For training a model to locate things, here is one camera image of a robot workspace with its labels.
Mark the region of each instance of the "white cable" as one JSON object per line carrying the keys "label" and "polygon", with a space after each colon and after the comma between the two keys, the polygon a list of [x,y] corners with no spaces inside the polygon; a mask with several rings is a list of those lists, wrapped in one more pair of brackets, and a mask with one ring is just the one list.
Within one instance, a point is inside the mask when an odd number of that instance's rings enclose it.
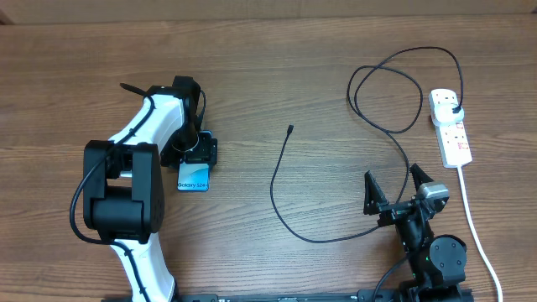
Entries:
{"label": "white cable", "polygon": [[498,302],[503,302],[502,285],[500,284],[500,280],[498,279],[496,272],[494,272],[492,264],[488,261],[487,255],[485,255],[485,251],[483,251],[483,247],[481,246],[479,238],[477,237],[476,228],[473,226],[472,214],[470,214],[470,206],[468,205],[467,188],[464,185],[464,178],[462,176],[462,167],[457,166],[456,171],[459,174],[459,181],[461,183],[462,192],[462,203],[464,204],[464,211],[467,213],[468,226],[470,226],[470,231],[472,231],[473,240],[476,242],[477,250],[481,254],[481,258],[483,258],[483,261],[487,265],[490,275],[493,277],[494,284],[496,285],[496,290],[498,291]]}

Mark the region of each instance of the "power socket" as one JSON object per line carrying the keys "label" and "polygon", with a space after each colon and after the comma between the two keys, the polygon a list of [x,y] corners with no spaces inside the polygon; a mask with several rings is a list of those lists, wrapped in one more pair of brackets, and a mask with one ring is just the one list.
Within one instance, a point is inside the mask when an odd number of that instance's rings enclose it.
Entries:
{"label": "power socket", "polygon": [[464,110],[461,108],[458,113],[452,112],[452,108],[458,105],[456,93],[447,89],[434,89],[429,94],[429,103],[444,167],[462,167],[472,162],[472,153],[462,122]]}
{"label": "power socket", "polygon": [[462,122],[464,109],[457,113],[453,109],[459,106],[456,93],[449,89],[434,89],[429,94],[430,115],[435,126],[447,126],[454,122]]}

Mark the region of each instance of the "power cord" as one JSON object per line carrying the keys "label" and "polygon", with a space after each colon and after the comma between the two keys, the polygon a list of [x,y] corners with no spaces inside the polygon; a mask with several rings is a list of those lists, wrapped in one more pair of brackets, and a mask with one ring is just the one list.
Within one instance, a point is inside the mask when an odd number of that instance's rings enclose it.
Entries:
{"label": "power cord", "polygon": [[377,230],[378,226],[373,227],[373,228],[371,228],[371,229],[369,229],[369,230],[367,230],[365,232],[361,232],[361,233],[358,233],[358,234],[352,235],[352,236],[341,237],[341,238],[336,238],[336,239],[329,239],[329,240],[311,240],[311,239],[308,239],[306,237],[303,237],[303,236],[297,234],[295,231],[293,231],[287,225],[287,223],[285,223],[284,218],[279,214],[278,208],[276,207],[276,203],[274,202],[273,187],[274,187],[274,180],[276,179],[276,174],[278,173],[279,164],[281,163],[282,157],[284,156],[285,145],[287,144],[287,140],[289,139],[289,136],[293,132],[293,128],[294,128],[293,125],[289,125],[289,127],[287,128],[287,136],[285,137],[284,145],[282,146],[282,152],[279,154],[278,163],[276,164],[276,169],[274,169],[274,174],[272,175],[272,180],[270,181],[270,200],[272,201],[272,207],[274,208],[274,211],[276,212],[276,215],[278,216],[279,220],[282,222],[282,224],[284,224],[285,228],[287,228],[287,230],[289,232],[291,232],[291,234],[295,235],[300,240],[304,240],[305,242],[309,242],[309,243],[339,242],[339,241],[349,240],[349,239],[353,239],[353,238],[358,238],[358,237],[367,235],[370,232],[373,232],[373,231]]}
{"label": "power cord", "polygon": [[470,213],[470,206],[468,205],[467,188],[466,188],[466,185],[464,184],[464,176],[462,174],[462,167],[457,166],[456,171],[459,174],[459,182],[461,183],[461,192],[462,192],[462,203],[464,204],[464,211],[467,214],[468,226],[470,226],[470,231],[472,232],[473,240],[476,242],[477,250],[479,251],[481,258],[485,262],[485,265],[487,265],[488,272],[490,272],[490,275],[493,277],[494,284],[496,285],[496,291],[498,292],[498,302],[503,302],[502,285],[500,284],[500,280],[498,279],[496,272],[494,272],[494,268],[492,264],[488,261],[485,251],[483,251],[483,247],[481,246],[479,237],[477,237],[476,228],[473,225],[472,214]]}
{"label": "power cord", "polygon": [[107,158],[118,148],[118,146],[120,146],[123,143],[127,142],[143,126],[143,124],[149,119],[149,116],[151,116],[151,113],[154,110],[154,100],[153,100],[153,98],[151,96],[146,95],[145,91],[143,91],[143,90],[141,90],[141,89],[139,89],[137,87],[130,86],[128,84],[124,84],[124,83],[121,83],[120,87],[122,87],[125,90],[128,90],[128,91],[134,92],[136,94],[139,94],[139,95],[143,96],[143,98],[147,97],[149,99],[149,101],[151,102],[151,106],[149,107],[148,112],[145,114],[145,116],[142,118],[142,120],[140,120],[140,122],[136,126],[134,126],[134,128],[130,129],[128,134],[124,138],[122,138],[122,139],[118,140],[116,143],[114,143],[114,145],[111,146],[108,149],[107,153],[101,159],[99,159],[93,165],[93,167],[91,167],[90,171],[82,179],[80,184],[78,184],[78,187],[76,188],[75,194],[73,195],[73,199],[72,199],[72,201],[70,203],[69,222],[70,222],[70,227],[73,230],[73,232],[75,233],[75,235],[77,237],[79,237],[82,241],[88,242],[88,243],[93,243],[93,244],[113,245],[115,247],[121,248],[125,252],[125,256],[128,257],[128,261],[133,266],[134,278],[136,279],[136,283],[137,283],[138,287],[140,288],[140,294],[143,295],[143,297],[145,298],[145,300],[147,302],[150,302],[148,293],[147,293],[147,291],[145,290],[145,288],[144,288],[144,286],[142,284],[142,279],[140,278],[140,274],[139,274],[138,268],[136,266],[136,263],[134,262],[134,256],[133,256],[132,251],[126,245],[124,245],[124,244],[122,244],[120,242],[113,241],[113,242],[107,243],[107,242],[104,242],[102,240],[86,237],[84,234],[82,234],[80,232],[80,230],[76,226],[76,221],[75,221],[76,202],[78,201],[78,198],[80,197],[81,192],[84,190],[84,187],[86,186],[87,181],[95,173],[96,169],[101,164],[103,164],[107,160]]}

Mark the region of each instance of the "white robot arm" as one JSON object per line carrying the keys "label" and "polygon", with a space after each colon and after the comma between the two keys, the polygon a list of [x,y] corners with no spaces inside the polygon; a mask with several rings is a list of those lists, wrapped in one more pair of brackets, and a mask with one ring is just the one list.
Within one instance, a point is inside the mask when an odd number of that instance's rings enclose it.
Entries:
{"label": "white robot arm", "polygon": [[[123,87],[142,94],[143,105],[121,132],[86,145],[85,176],[96,169],[84,187],[84,221],[120,257],[133,289],[132,297],[103,301],[170,302],[178,290],[159,243],[164,218],[160,166],[189,170],[189,164],[206,165],[208,183],[217,141],[211,132],[200,131],[205,95],[202,113],[196,116],[202,92],[192,78],[176,76],[172,86],[141,92]],[[103,158],[105,164],[97,165]],[[132,187],[107,184],[106,179],[118,177],[131,178]]]}

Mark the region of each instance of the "white power cord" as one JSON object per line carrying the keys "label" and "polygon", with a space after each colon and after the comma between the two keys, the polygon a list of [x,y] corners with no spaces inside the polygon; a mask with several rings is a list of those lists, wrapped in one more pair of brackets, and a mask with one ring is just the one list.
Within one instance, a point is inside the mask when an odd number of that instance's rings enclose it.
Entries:
{"label": "white power cord", "polygon": [[496,272],[487,255],[483,251],[476,228],[473,226],[472,214],[468,205],[467,188],[464,185],[462,166],[472,162],[472,152],[468,144],[468,136],[462,119],[464,111],[453,113],[452,108],[458,105],[456,93],[448,89],[434,89],[429,94],[430,115],[435,124],[438,146],[442,157],[442,163],[446,168],[456,168],[461,182],[462,202],[464,211],[467,214],[468,226],[472,232],[473,240],[476,242],[477,250],[487,265],[488,271],[493,277],[496,290],[498,291],[498,302],[503,302],[502,285],[498,280]]}
{"label": "white power cord", "polygon": [[467,214],[468,226],[470,226],[473,240],[476,242],[477,250],[479,251],[481,258],[483,258],[485,265],[487,265],[490,275],[493,276],[494,284],[496,285],[496,291],[498,292],[498,302],[503,302],[502,285],[500,284],[500,280],[498,279],[496,272],[494,272],[492,264],[488,261],[487,255],[485,255],[485,251],[483,251],[483,247],[481,246],[479,237],[477,237],[476,228],[473,226],[472,214],[470,213],[470,206],[468,205],[467,188],[464,185],[464,177],[462,175],[462,167],[457,166],[456,171],[459,174],[459,182],[461,183],[462,192],[462,203],[464,204],[464,211]]}

